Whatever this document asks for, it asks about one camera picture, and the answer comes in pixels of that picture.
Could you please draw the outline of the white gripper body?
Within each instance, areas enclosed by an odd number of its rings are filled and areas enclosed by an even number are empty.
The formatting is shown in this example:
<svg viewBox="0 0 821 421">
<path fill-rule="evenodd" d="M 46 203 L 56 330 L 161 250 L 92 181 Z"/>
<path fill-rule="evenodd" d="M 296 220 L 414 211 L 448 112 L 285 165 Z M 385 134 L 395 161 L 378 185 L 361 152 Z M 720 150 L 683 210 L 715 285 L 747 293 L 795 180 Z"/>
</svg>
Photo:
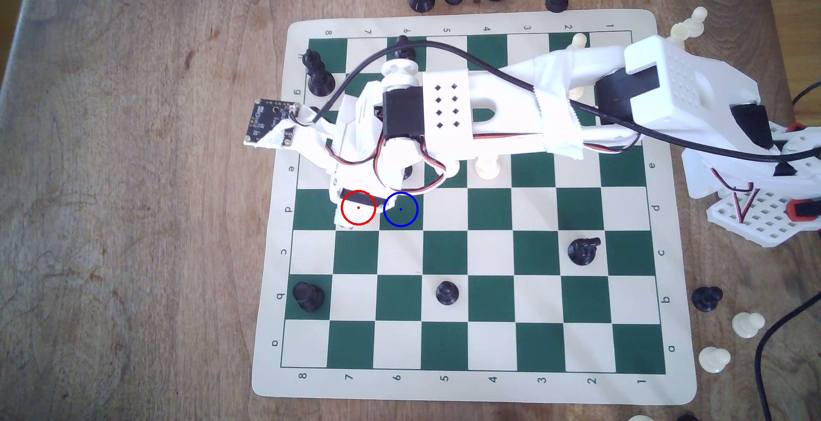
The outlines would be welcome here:
<svg viewBox="0 0 821 421">
<path fill-rule="evenodd" d="M 335 160 L 333 177 L 338 187 L 367 192 L 425 192 L 405 185 L 405 172 L 425 167 L 423 89 L 419 80 L 405 84 L 371 80 L 360 95 L 345 94 L 337 113 L 330 149 Z"/>
</svg>

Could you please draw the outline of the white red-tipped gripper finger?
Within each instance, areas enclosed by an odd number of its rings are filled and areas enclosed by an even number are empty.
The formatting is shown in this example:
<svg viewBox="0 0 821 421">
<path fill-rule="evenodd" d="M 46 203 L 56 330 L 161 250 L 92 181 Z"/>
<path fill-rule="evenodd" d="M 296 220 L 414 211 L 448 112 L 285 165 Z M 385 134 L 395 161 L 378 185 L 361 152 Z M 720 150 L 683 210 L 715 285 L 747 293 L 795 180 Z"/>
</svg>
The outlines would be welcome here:
<svg viewBox="0 0 821 421">
<path fill-rule="evenodd" d="M 337 178 L 331 177 L 329 198 L 330 201 L 335 205 L 334 225 L 340 229 L 354 229 L 354 224 L 346 221 L 346 219 L 343 217 L 343 210 L 346 208 L 346 206 L 350 206 L 348 202 L 343 203 L 343 197 L 347 193 L 348 191 L 345 191 L 342 185 L 337 182 Z"/>
<path fill-rule="evenodd" d="M 343 203 L 348 202 L 343 211 L 374 211 L 378 207 L 378 198 L 362 190 L 343 188 L 348 193 L 343 197 Z"/>
</svg>

